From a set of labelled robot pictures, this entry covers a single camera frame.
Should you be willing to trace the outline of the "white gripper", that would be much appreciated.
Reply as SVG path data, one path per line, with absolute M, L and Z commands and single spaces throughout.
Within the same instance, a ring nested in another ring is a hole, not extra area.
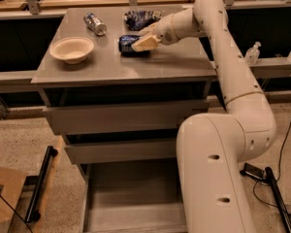
M 163 45 L 173 44 L 176 41 L 173 29 L 173 16 L 162 17 L 157 23 L 154 22 L 142 29 L 139 32 L 140 38 L 131 46 L 132 50 L 141 52 L 154 50 L 158 47 L 159 43 Z

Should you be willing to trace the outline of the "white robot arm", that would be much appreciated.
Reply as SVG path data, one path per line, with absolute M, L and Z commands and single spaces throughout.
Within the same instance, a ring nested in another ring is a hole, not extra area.
M 177 136 L 178 173 L 188 233 L 256 233 L 239 163 L 263 154 L 275 139 L 273 111 L 228 29 L 222 0 L 194 7 L 143 29 L 135 51 L 188 37 L 210 41 L 224 114 L 186 119 Z

